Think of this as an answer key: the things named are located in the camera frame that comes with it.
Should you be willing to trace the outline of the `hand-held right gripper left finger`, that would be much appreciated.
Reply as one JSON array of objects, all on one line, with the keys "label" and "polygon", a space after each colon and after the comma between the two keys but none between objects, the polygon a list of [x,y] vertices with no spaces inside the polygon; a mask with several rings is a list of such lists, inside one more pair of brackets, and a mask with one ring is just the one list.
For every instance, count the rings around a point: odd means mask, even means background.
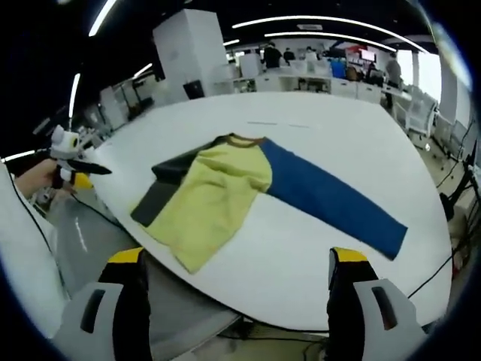
[{"label": "hand-held right gripper left finger", "polygon": [[65,307],[53,338],[68,360],[151,360],[150,302],[142,247],[115,253],[99,279]]}]

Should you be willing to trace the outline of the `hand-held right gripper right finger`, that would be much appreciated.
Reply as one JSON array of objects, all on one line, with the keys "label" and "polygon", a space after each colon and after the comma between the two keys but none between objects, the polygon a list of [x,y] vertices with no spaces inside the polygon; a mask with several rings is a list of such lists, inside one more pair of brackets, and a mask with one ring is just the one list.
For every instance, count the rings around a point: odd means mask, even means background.
[{"label": "hand-held right gripper right finger", "polygon": [[327,360],[406,360],[426,340],[414,304],[367,257],[329,253]]}]

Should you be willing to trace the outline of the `person's left hand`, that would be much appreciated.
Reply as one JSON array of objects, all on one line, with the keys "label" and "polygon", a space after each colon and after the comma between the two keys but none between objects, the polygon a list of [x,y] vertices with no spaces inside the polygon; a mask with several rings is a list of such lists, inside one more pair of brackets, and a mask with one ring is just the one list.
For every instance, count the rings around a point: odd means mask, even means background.
[{"label": "person's left hand", "polygon": [[50,187],[53,182],[53,174],[56,170],[57,163],[52,159],[45,159],[39,162],[32,171],[32,183],[38,190],[44,187]]}]

